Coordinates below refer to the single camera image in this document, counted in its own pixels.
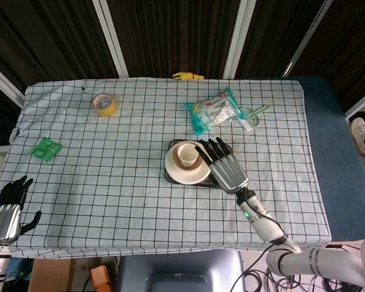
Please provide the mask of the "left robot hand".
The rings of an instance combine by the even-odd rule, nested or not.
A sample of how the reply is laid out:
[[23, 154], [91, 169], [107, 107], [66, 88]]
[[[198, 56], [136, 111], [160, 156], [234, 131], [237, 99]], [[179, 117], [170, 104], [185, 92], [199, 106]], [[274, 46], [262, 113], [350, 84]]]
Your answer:
[[9, 246], [18, 237], [35, 229], [42, 212], [39, 210], [33, 220], [21, 225], [21, 214], [29, 187], [33, 179], [23, 176], [14, 182], [7, 183], [0, 192], [0, 247]]

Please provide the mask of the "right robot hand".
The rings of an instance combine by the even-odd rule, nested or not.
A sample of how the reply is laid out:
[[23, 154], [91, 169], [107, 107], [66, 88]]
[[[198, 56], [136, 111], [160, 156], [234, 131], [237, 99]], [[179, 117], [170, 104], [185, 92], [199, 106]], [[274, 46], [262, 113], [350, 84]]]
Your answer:
[[228, 194], [236, 194], [248, 186], [248, 176], [236, 157], [219, 137], [216, 141], [199, 140], [203, 149], [195, 146], [195, 150], [210, 169], [217, 184]]

